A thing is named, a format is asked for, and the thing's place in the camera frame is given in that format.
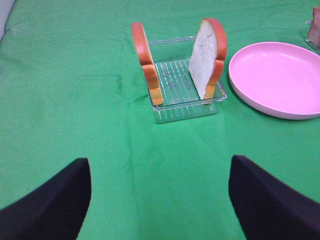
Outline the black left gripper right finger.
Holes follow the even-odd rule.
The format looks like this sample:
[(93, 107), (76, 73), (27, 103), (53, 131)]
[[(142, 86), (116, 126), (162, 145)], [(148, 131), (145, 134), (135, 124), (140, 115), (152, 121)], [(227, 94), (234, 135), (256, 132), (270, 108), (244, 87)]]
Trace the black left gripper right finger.
[(231, 159), (228, 193), (248, 240), (318, 240), (320, 205), (244, 155)]

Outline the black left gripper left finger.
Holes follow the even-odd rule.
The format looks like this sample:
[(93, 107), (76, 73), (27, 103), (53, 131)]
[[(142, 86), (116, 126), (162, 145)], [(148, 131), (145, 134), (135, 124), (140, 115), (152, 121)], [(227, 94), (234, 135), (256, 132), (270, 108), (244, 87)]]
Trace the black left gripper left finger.
[(2, 240), (75, 240), (92, 196), (90, 165), (77, 158), (0, 211)]

